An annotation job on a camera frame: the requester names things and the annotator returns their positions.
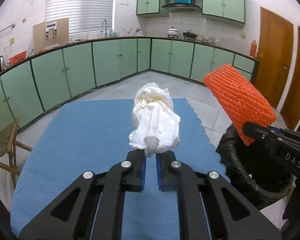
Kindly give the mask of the black wok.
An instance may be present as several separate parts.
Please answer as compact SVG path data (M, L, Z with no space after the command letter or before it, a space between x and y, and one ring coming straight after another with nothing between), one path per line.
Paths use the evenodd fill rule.
M186 31L186 32L183 32L183 37L185 40L191 40L191 41L195 41L196 38L197 38L197 34L193 33L192 31Z

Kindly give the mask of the blue foam table mat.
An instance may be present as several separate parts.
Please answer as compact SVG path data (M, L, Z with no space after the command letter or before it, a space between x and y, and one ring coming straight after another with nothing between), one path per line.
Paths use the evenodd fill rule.
M83 172L108 171L131 147L132 99L78 101L64 105L34 145L18 179L11 227L23 227ZM155 158L146 161L142 192L125 196L123 239L178 239L177 196L158 188Z

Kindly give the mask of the white cooking pot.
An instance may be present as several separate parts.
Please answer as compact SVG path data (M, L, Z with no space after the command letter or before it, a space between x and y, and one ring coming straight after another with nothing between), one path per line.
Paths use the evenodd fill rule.
M178 30L174 27L167 29L167 36L170 38L178 38Z

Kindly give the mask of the white window blinds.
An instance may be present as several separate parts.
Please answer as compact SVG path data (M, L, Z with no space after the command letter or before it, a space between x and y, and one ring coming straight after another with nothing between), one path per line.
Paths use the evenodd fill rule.
M114 0L45 0L44 20L69 19L69 33L101 30L107 20L108 30L113 28Z

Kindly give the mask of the black-lined trash bin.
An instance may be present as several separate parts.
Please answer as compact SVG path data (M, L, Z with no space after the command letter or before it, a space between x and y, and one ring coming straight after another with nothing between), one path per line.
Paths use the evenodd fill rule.
M270 156L270 148L263 140L246 146L235 126L230 125L216 151L226 166L231 185L259 210L290 192L293 175Z

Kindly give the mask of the brown cardboard board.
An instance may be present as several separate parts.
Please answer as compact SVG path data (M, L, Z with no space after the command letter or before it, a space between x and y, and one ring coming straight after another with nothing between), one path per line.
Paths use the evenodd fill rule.
M35 53L61 46L68 40L68 18L42 22L33 26L33 49Z

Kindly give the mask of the range hood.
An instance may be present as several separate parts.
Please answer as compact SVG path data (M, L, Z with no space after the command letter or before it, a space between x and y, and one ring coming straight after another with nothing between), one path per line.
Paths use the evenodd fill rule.
M191 3L171 3L162 6L163 9L169 12L200 12L202 13L202 8L196 4Z

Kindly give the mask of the red thermos flask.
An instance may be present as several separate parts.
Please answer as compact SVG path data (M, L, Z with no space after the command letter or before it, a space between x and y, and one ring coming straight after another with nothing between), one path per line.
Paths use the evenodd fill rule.
M257 43L255 40L253 40L253 42L251 43L251 47L250 47L250 56L255 57L256 51L257 51Z

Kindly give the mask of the red plastic basin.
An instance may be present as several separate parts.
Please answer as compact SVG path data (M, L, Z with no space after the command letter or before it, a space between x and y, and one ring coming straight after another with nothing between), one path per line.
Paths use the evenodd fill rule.
M16 55L14 55L13 57L11 57L9 59L10 64L13 66L17 63L19 63L20 61L23 61L26 57L26 51L22 51L21 53L18 53Z

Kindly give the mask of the chrome sink faucet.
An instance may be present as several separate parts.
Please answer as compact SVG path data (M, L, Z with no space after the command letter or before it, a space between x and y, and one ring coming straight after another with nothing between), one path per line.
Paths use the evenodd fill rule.
M105 37L105 38L108 37L108 26L107 26L107 20L106 20L106 19L104 19L104 20L102 21L102 27L101 27L100 32L101 32L101 33L104 32L104 37Z

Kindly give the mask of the orange foam net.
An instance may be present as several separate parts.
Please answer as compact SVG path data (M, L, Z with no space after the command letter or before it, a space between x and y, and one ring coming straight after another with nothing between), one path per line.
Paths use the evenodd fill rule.
M224 64L210 72L203 81L226 112L246 146L255 139L243 133L243 124L268 127L277 117L270 103L239 71Z

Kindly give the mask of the white tissue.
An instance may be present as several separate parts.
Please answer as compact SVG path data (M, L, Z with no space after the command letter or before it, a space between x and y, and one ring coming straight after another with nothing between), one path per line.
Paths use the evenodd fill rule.
M129 145L143 150L146 157L169 151L180 143L180 116L174 112L173 100L167 88L147 83L134 98Z

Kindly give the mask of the steel electric kettle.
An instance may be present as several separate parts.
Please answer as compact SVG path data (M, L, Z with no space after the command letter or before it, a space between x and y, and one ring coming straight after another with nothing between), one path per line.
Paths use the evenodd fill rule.
M0 72L2 72L6 67L5 58L1 55L0 56Z

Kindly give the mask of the wall towel rail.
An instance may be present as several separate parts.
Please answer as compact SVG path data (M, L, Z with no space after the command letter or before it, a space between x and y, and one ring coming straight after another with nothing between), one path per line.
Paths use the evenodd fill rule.
M6 28L3 28L3 29L1 29L0 30L0 33L2 33L3 31L6 31L7 29L12 29L12 28L14 28L16 26L16 24L15 23L13 23L13 24L10 24L9 26L7 26Z

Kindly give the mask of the green lower kitchen cabinets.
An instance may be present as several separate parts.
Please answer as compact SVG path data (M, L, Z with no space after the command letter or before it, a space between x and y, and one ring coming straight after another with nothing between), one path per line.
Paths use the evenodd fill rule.
M251 82L260 65L232 50L171 38L108 38L51 49L0 72L0 129L14 120L23 128L93 89L149 70L202 83L223 64Z

